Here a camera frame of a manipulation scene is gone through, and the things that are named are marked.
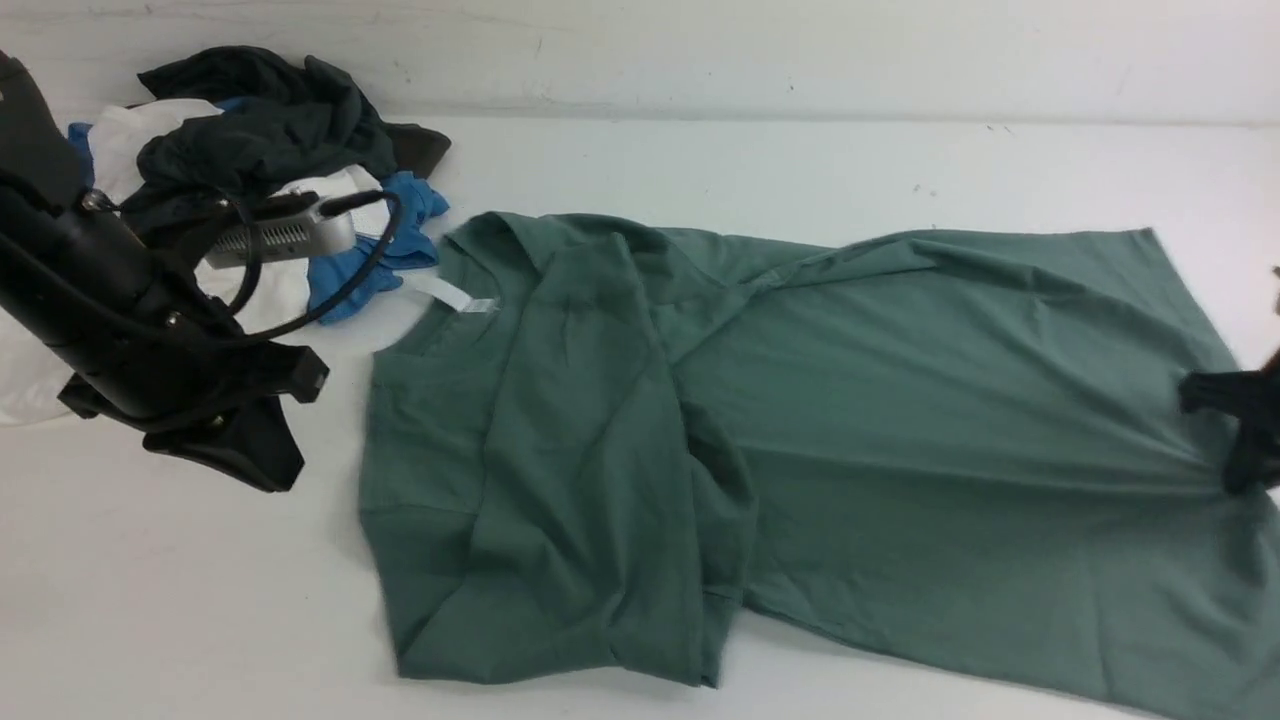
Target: silver device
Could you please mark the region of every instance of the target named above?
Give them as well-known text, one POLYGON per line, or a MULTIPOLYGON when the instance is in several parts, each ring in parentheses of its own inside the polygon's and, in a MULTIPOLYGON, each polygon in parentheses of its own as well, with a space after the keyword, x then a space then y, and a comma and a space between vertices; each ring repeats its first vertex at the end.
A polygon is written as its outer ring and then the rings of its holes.
MULTIPOLYGON (((356 246, 356 225, 349 214, 325 218, 319 199, 308 208, 283 217, 255 219, 262 231, 262 261, 297 260, 337 255, 356 246)), ((205 260, 214 268, 242 268, 248 263, 250 229, 238 225, 224 232, 205 260)))

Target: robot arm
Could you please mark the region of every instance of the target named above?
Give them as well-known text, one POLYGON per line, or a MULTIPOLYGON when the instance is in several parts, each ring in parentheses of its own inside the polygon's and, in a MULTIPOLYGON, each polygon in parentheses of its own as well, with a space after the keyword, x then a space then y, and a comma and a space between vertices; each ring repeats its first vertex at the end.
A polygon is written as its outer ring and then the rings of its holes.
POLYGON ((246 337, 196 284, 238 217, 151 249, 79 178, 31 76, 0 54, 0 307, 76 370, 59 398, 142 430, 148 451, 288 491, 303 460, 279 396, 315 401, 328 368, 308 347, 246 337))

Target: white wall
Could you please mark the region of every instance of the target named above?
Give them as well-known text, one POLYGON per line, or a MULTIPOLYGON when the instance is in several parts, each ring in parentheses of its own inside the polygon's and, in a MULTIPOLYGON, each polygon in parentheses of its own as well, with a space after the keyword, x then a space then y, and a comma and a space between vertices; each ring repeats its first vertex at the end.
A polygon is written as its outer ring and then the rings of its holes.
POLYGON ((1276 0, 0 0, 60 117, 220 44, 392 114, 1280 122, 1276 0))

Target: dark green clothing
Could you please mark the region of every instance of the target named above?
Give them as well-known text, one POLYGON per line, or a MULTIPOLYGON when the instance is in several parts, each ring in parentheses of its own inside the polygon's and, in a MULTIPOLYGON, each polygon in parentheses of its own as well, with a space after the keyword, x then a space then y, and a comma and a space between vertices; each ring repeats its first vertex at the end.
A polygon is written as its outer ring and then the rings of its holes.
POLYGON ((746 606, 1187 720, 1280 712, 1280 523, 1179 413, 1231 357, 1149 231, 827 250, 484 215, 375 361, 401 673, 716 684, 746 606))

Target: white table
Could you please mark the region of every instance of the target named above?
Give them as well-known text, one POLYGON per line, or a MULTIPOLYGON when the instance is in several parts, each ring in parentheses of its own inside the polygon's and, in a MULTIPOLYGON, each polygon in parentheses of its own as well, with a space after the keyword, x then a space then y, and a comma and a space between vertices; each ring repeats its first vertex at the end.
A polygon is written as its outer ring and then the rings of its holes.
MULTIPOLYGON (((1276 129, 415 119, 457 143, 435 178, 453 223, 595 211, 832 246, 931 225, 1149 224, 1243 364, 1280 342, 1276 129)), ((502 688, 398 680, 355 492, 369 352, 421 309, 389 293, 303 332, 333 375, 317 404, 287 404, 307 457, 288 495, 148 455, 108 420, 0 430, 0 716, 1129 716, 750 615, 718 691, 621 670, 502 688)))

